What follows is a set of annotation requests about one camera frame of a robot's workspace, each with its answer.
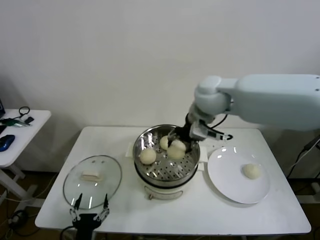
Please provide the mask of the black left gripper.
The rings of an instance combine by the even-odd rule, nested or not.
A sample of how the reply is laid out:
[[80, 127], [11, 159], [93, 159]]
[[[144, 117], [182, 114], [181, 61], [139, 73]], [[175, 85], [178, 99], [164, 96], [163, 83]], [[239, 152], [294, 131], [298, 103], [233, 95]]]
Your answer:
[[108, 194], [105, 194], [102, 211], [96, 213], [78, 214], [83, 194], [81, 193], [73, 207], [69, 210], [72, 225], [76, 229], [76, 240], [91, 240], [94, 230], [100, 226], [99, 220], [105, 220], [110, 213]]

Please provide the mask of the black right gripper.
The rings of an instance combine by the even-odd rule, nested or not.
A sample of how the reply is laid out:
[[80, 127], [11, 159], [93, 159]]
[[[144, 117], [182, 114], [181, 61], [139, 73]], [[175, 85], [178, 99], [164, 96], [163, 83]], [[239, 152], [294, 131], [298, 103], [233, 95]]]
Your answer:
[[192, 137], [190, 137], [190, 130], [192, 126], [192, 122], [189, 120], [189, 114], [185, 116], [185, 123], [183, 126], [178, 126], [175, 128], [175, 133], [169, 133], [167, 135], [168, 140], [168, 147], [171, 146], [172, 142], [178, 138], [180, 141], [182, 141], [185, 144], [185, 153], [189, 153], [193, 150], [195, 143], [198, 141]]

